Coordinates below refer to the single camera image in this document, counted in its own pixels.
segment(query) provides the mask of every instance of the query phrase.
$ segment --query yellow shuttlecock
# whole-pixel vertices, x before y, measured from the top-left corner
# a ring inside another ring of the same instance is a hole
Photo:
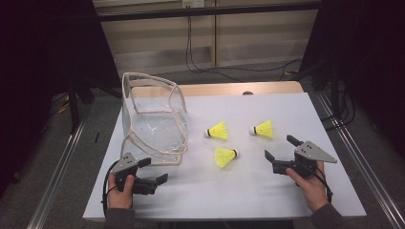
[[[226,131],[225,123],[220,122],[213,128],[206,130],[205,136],[207,136],[207,137],[214,136],[214,137],[221,138],[221,139],[227,139],[227,131]]]
[[[229,161],[235,158],[238,155],[236,150],[228,150],[223,148],[217,148],[214,153],[215,162],[218,166],[223,168]]]
[[[253,135],[264,135],[268,137],[273,137],[273,129],[271,127],[271,121],[267,120],[266,122],[260,124],[259,126],[252,127],[250,133]]]

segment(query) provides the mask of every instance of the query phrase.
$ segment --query white table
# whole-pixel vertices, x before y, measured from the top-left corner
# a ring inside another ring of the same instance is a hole
[[[338,159],[337,164],[326,163],[325,167],[327,182],[334,192],[332,204],[345,217],[365,216],[308,95],[302,93],[299,84],[288,83],[289,90],[280,92],[274,91],[282,86],[280,83],[182,86],[188,110],[189,150],[183,154],[180,166],[139,169],[139,177],[168,173],[169,179],[154,195],[135,195],[136,217],[159,221],[308,217],[310,210],[301,190],[289,177],[274,175],[264,156],[266,149],[276,159],[293,159],[295,147],[286,141],[287,135],[310,140]],[[206,88],[210,95],[196,96],[196,87]],[[244,91],[255,95],[215,95]],[[250,127],[267,119],[273,123],[273,139],[249,134]],[[220,121],[227,125],[226,142],[203,136],[205,129]],[[120,114],[83,215],[85,219],[104,220],[100,203],[102,182],[110,165],[119,158],[122,139]],[[213,156],[217,147],[238,149],[240,156],[221,169]]]

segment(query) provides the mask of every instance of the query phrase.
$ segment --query finger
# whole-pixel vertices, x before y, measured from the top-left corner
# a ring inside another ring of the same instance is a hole
[[[134,180],[135,178],[132,175],[128,175],[128,177],[125,179],[124,190],[122,192],[125,196],[132,195],[132,187],[134,186]]]
[[[318,160],[316,162],[316,165],[318,166],[318,169],[322,172],[322,174],[325,176],[325,165],[324,165],[324,161],[320,161]]]
[[[110,174],[108,176],[108,189],[110,190],[110,189],[112,189],[112,188],[114,188],[116,186],[117,186],[116,185],[116,177],[114,175]]]
[[[307,181],[299,176],[293,169],[287,168],[286,173],[291,177],[301,188],[307,185]]]

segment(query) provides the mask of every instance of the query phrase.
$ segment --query transparent plastic bin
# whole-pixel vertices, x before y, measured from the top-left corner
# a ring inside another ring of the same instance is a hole
[[[122,77],[121,156],[151,157],[152,165],[178,165],[187,150],[184,96],[172,81],[144,73]]]

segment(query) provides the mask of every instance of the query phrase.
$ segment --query aluminum rail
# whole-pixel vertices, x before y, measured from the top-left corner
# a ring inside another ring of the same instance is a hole
[[[322,106],[328,115],[332,115],[331,103],[328,97],[325,94],[317,94],[319,100],[321,101]],[[342,141],[346,145],[349,153],[351,154],[357,168],[360,170],[360,173],[365,178],[367,184],[372,190],[374,196],[376,197],[378,203],[380,204],[382,210],[386,214],[391,225],[395,229],[405,228],[405,220],[397,208],[393,198],[385,189],[384,185],[375,175],[372,167],[366,158],[363,156],[363,153],[358,148],[357,144],[354,142],[349,131],[343,125],[343,122],[340,119],[332,118],[331,119],[334,126],[339,126],[336,128],[338,134],[342,138]]]
[[[53,201],[56,197],[57,190],[59,189],[62,178],[65,174],[65,171],[69,165],[69,161],[72,157],[72,154],[75,151],[75,146],[77,145],[78,140],[80,139],[81,133],[83,131],[84,123],[87,120],[91,110],[91,105],[86,105],[82,111],[82,118],[78,124],[75,132],[69,137],[68,143],[63,151],[63,154],[59,160],[59,163],[56,166],[56,169],[53,172],[53,176],[42,195],[39,204],[36,206],[35,212],[32,215],[27,229],[40,229],[44,226],[45,220],[51,210]]]
[[[174,10],[152,10],[139,12],[120,12],[120,13],[99,13],[98,15],[73,15],[60,16],[56,21],[86,22],[86,21],[127,21],[154,18],[169,17],[188,17],[188,16],[207,16],[254,12],[272,12],[272,11],[296,11],[296,10],[318,10],[322,6],[321,1],[306,3],[287,3],[287,4],[269,4],[255,6],[237,6],[237,7],[211,7],[211,8],[192,8],[192,9],[174,9]]]

